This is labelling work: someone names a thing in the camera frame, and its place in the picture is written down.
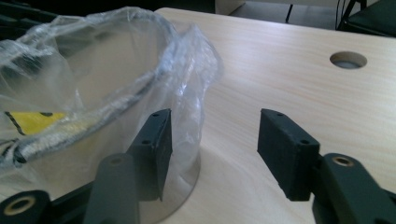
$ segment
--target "gray floor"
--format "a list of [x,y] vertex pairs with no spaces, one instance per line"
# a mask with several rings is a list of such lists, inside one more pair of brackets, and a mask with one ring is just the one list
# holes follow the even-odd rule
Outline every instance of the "gray floor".
[[[236,11],[231,13],[230,16],[260,21],[274,21],[285,23],[289,6],[290,5],[286,4],[246,2]],[[338,22],[340,21],[341,8],[342,6],[339,7]],[[289,24],[334,30],[335,15],[335,7],[312,7],[294,5],[293,10],[290,14]]]

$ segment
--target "wooden table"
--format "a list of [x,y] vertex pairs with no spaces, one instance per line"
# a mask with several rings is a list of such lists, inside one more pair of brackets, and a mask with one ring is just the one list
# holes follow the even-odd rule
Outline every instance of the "wooden table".
[[[354,157],[396,192],[396,39],[170,8],[158,13],[196,23],[225,67],[205,97],[197,185],[163,223],[315,222],[312,202],[289,202],[257,153],[261,108],[285,113],[319,140],[322,155]],[[344,50],[367,64],[333,65],[331,55]]]

